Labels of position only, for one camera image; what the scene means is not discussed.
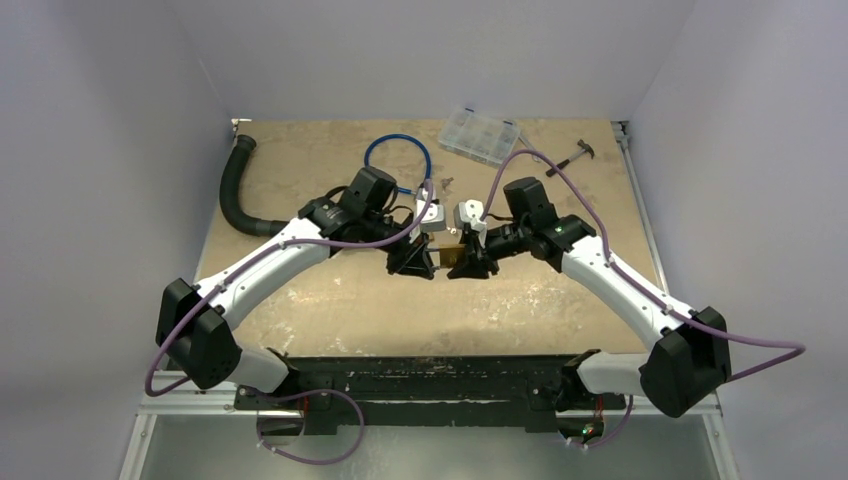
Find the large brass padlock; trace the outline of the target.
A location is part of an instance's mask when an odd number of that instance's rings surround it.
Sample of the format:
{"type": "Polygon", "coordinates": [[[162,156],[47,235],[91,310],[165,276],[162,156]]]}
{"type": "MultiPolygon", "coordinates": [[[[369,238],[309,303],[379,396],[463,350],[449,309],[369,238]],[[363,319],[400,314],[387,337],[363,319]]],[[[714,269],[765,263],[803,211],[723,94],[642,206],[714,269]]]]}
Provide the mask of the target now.
{"type": "Polygon", "coordinates": [[[427,252],[434,258],[433,263],[440,269],[452,269],[465,257],[464,244],[439,244],[428,247],[427,252]]]}

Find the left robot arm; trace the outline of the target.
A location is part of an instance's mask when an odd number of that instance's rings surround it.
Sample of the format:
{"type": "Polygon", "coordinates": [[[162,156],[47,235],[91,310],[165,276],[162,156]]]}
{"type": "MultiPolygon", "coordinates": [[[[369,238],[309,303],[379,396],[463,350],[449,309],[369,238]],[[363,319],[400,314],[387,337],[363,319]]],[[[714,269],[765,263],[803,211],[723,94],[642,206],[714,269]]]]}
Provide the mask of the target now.
{"type": "Polygon", "coordinates": [[[424,203],[402,223],[386,210],[396,189],[392,176],[363,167],[338,197],[310,200],[280,232],[230,267],[194,284],[171,282],[163,292],[153,362],[169,358],[201,389],[228,381],[259,391],[272,408],[292,405],[298,382],[282,354],[243,347],[234,331],[287,282],[344,249],[379,249],[404,258],[422,248],[412,234],[434,199],[433,182],[423,181],[424,203]]]}

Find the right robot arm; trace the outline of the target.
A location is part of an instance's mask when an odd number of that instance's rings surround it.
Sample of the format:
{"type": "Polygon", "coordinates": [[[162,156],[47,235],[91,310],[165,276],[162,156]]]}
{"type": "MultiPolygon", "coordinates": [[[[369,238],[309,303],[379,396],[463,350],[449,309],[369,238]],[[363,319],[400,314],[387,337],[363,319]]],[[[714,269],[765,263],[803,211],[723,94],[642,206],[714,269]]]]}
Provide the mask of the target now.
{"type": "Polygon", "coordinates": [[[601,236],[587,222],[559,216],[539,180],[515,180],[504,194],[512,220],[495,228],[487,226],[482,202],[455,207],[465,252],[449,278],[487,279],[497,273],[499,260],[528,252],[599,298],[647,349],[644,354],[594,349],[570,360],[553,390],[558,410],[584,407],[601,394],[623,394],[645,397],[678,418],[729,379],[728,343],[708,332],[726,332],[720,313],[711,307],[696,311],[646,284],[616,255],[604,253],[601,236]]]}

